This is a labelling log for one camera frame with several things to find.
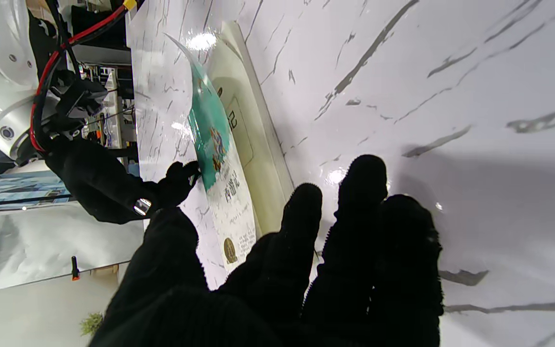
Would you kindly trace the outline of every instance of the glossy surface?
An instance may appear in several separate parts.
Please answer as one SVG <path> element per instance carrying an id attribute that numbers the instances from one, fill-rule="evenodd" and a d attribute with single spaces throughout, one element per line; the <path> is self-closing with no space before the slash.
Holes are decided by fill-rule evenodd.
<path id="1" fill-rule="evenodd" d="M 352 159 L 377 154 L 390 193 L 436 218 L 443 345 L 555 345 L 555 1 L 148 1 L 129 38 L 145 178 L 194 157 L 171 127 L 189 110 L 187 62 L 163 33 L 222 20 L 247 37 L 293 182 L 324 193 L 321 233 Z M 202 191 L 184 209 L 211 286 Z"/>

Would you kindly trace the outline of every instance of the black cable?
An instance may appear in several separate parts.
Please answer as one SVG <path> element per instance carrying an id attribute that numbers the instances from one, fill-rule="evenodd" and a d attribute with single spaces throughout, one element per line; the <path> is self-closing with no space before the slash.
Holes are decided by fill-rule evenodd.
<path id="1" fill-rule="evenodd" d="M 115 26 L 115 24 L 117 24 L 117 22 L 119 22 L 124 17 L 125 17 L 125 11 L 123 11 L 117 17 L 115 17 L 115 19 L 112 20 L 112 22 L 106 24 L 106 26 L 103 26 L 99 30 L 95 31 L 94 33 L 91 33 L 91 34 L 87 35 L 86 37 L 80 39 L 79 41 L 75 42 L 74 44 L 75 45 L 76 44 L 81 44 L 81 43 L 84 43 L 84 42 L 87 42 L 87 41 L 91 41 L 94 38 L 97 38 L 98 36 L 102 35 L 106 31 L 109 31 L 112 27 Z"/>
<path id="2" fill-rule="evenodd" d="M 58 41 L 59 41 L 58 44 L 59 45 L 63 44 L 66 47 L 66 51 L 68 52 L 68 55 L 70 56 L 70 60 L 74 65 L 74 73 L 80 79 L 81 72 L 79 69 L 79 62 L 77 61 L 77 58 L 75 57 L 74 52 L 72 51 L 72 47 L 68 44 L 68 40 L 70 39 L 70 37 L 68 36 L 67 28 L 64 26 L 63 17 L 61 17 L 61 14 L 59 13 L 59 9 L 57 9 L 56 2 L 57 0 L 46 0 L 46 4 L 48 5 L 49 10 L 51 11 L 51 15 L 53 15 L 53 20 L 55 20 L 55 24 L 57 25 L 57 31 L 59 31 L 59 35 L 57 35 Z"/>
<path id="3" fill-rule="evenodd" d="M 111 114 L 110 116 L 104 117 L 104 118 L 102 118 L 102 119 L 90 121 L 90 122 L 87 123 L 86 125 L 90 125 L 90 124 L 93 124 L 93 123 L 98 123 L 99 121 L 106 120 L 106 119 L 112 118 L 112 117 L 114 117 L 114 116 L 119 116 L 119 114 L 125 114 L 125 112 L 128 112 L 129 110 L 134 110 L 134 107 L 126 108 L 125 110 L 122 110 L 121 112 L 117 112 L 117 113 L 115 113 L 115 114 Z"/>
<path id="4" fill-rule="evenodd" d="M 53 67 L 49 71 L 44 71 L 48 73 L 45 83 L 42 85 L 40 93 L 36 96 L 36 107 L 33 111 L 33 129 L 35 130 L 36 141 L 40 147 L 47 149 L 46 144 L 51 143 L 51 139 L 42 131 L 42 112 L 44 111 L 44 104 L 46 103 L 46 94 L 48 94 L 49 86 L 51 85 L 51 79 L 53 78 L 53 73 L 55 72 L 55 66 L 59 65 L 62 59 L 62 55 L 58 55 L 55 60 Z"/>
<path id="5" fill-rule="evenodd" d="M 49 4 L 49 9 L 51 9 L 51 7 L 53 6 L 53 4 L 51 3 L 52 0 L 47 1 Z M 70 44 L 68 44 L 68 42 L 70 41 L 69 39 L 66 41 L 66 45 L 64 46 L 64 48 L 66 48 L 66 50 L 69 50 L 71 52 L 71 46 L 74 46 L 76 44 L 80 44 L 82 42 L 86 42 L 89 40 L 93 40 L 94 38 L 98 37 L 99 35 L 101 35 L 102 33 L 104 33 L 105 31 L 108 31 L 109 29 L 112 28 L 112 26 L 114 26 L 114 24 L 116 22 L 118 22 L 119 20 L 121 20 L 123 17 L 125 17 L 125 13 L 126 11 L 123 10 L 121 13 L 119 13 L 116 17 L 112 18 L 112 20 L 110 22 L 108 22 L 107 24 L 105 24 L 103 27 L 97 29 L 95 32 L 90 33 L 88 35 L 86 35 L 85 37 L 76 40 L 75 42 L 71 42 Z M 66 35 L 66 31 L 64 29 L 60 30 L 64 35 Z M 53 61 L 53 65 L 50 66 L 50 70 L 48 71 L 44 71 L 43 73 L 48 73 L 46 75 L 46 78 L 44 79 L 44 83 L 42 84 L 42 86 L 40 87 L 39 93 L 37 94 L 37 96 L 35 97 L 35 107 L 33 108 L 33 112 L 32 112 L 32 119 L 31 119 L 31 126 L 33 128 L 33 134 L 35 136 L 35 141 L 37 142 L 37 146 L 41 147 L 42 149 L 48 151 L 48 148 L 45 147 L 45 145 L 50 145 L 51 143 L 51 139 L 49 138 L 49 136 L 47 136 L 47 134 L 44 134 L 44 132 L 42 131 L 42 111 L 44 109 L 44 105 L 46 103 L 46 95 L 48 94 L 48 90 L 50 88 L 51 85 L 51 80 L 53 78 L 53 72 L 55 71 L 55 67 L 59 65 L 59 63 L 61 62 L 61 59 L 63 58 L 63 52 L 60 50 L 58 51 L 58 56 L 55 59 L 55 61 Z M 76 63 L 75 64 L 75 69 L 78 69 L 79 65 Z"/>

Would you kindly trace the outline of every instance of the glove finger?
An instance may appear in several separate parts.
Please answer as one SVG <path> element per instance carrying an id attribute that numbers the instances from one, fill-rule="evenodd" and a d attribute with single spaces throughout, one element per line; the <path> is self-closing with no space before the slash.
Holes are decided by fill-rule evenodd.
<path id="1" fill-rule="evenodd" d="M 321 219 L 322 193 L 313 184 L 302 184 L 284 206 L 282 228 L 273 237 L 264 257 L 251 307 L 270 321 L 291 321 L 301 311 L 309 284 L 314 241 Z"/>
<path id="2" fill-rule="evenodd" d="M 178 178 L 180 177 L 181 170 L 183 169 L 183 163 L 176 161 L 168 167 L 166 171 L 166 178 Z"/>
<path id="3" fill-rule="evenodd" d="M 245 262 L 237 266 L 237 268 L 228 275 L 225 283 L 218 289 L 218 292 L 237 296 L 239 299 L 248 303 L 246 292 L 251 284 L 258 280 L 269 245 L 277 234 L 278 233 L 269 233 L 261 237 L 251 247 L 250 252 L 245 258 Z"/>

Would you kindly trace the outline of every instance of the cable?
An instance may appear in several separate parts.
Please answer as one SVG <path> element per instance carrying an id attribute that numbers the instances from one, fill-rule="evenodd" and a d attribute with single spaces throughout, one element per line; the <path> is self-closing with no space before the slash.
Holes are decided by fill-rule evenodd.
<path id="1" fill-rule="evenodd" d="M 61 52 L 64 49 L 70 48 L 75 44 L 79 44 L 88 40 L 92 40 L 98 37 L 108 29 L 110 29 L 115 22 L 119 21 L 125 15 L 126 6 L 122 5 L 110 14 L 104 20 L 101 20 L 94 26 L 82 31 L 81 33 L 74 35 L 68 39 L 68 45 L 62 44 L 60 50 L 54 51 L 50 59 L 44 67 L 42 76 L 40 77 L 40 82 L 38 83 L 38 90 L 36 90 L 36 96 L 33 101 L 33 106 L 31 107 L 31 121 L 29 123 L 29 138 L 33 147 L 39 152 L 46 152 L 43 145 L 48 143 L 48 138 L 45 138 L 45 134 L 42 131 L 36 132 L 36 128 L 41 130 L 42 127 L 42 111 L 44 109 L 44 103 L 46 101 L 46 94 L 48 93 L 51 78 L 53 77 L 53 66 L 59 64 L 61 60 Z"/>
<path id="2" fill-rule="evenodd" d="M 115 113 L 115 114 L 111 114 L 111 115 L 108 116 L 108 117 L 104 117 L 104 118 L 102 118 L 102 119 L 90 121 L 90 122 L 87 123 L 86 125 L 90 125 L 90 124 L 93 124 L 93 123 L 98 123 L 99 121 L 103 121 L 103 120 L 112 118 L 112 117 L 114 117 L 114 116 L 119 116 L 119 114 L 125 114 L 125 112 L 128 112 L 129 110 L 134 110 L 134 106 L 132 106 L 132 107 L 130 107 L 130 108 L 126 108 L 125 110 L 122 110 L 121 112 L 117 112 L 117 113 Z"/>
<path id="3" fill-rule="evenodd" d="M 58 37 L 60 38 L 60 42 L 58 42 L 59 45 L 61 45 L 62 48 L 64 48 L 67 52 L 68 55 L 70 56 L 70 60 L 72 61 L 72 65 L 74 65 L 74 73 L 77 75 L 77 77 L 79 77 L 79 79 L 81 78 L 81 72 L 79 70 L 79 62 L 77 61 L 77 57 L 75 57 L 74 52 L 72 51 L 72 47 L 69 44 L 65 44 L 65 42 L 68 42 L 68 40 L 70 39 L 68 37 L 68 30 L 66 27 L 64 27 L 64 22 L 63 22 L 63 18 L 61 17 L 61 14 L 59 13 L 59 9 L 57 9 L 57 0 L 46 0 L 46 4 L 48 5 L 48 9 L 49 11 L 51 11 L 51 15 L 53 16 L 53 20 L 55 21 L 55 24 L 57 26 L 57 30 L 59 31 L 59 35 Z"/>

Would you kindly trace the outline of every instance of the white wall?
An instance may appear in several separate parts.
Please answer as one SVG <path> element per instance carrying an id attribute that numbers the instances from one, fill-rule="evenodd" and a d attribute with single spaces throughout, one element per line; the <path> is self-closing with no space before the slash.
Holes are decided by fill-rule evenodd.
<path id="1" fill-rule="evenodd" d="M 0 290 L 0 346 L 80 347 L 80 321 L 104 312 L 117 290 L 115 274 L 51 279 Z"/>

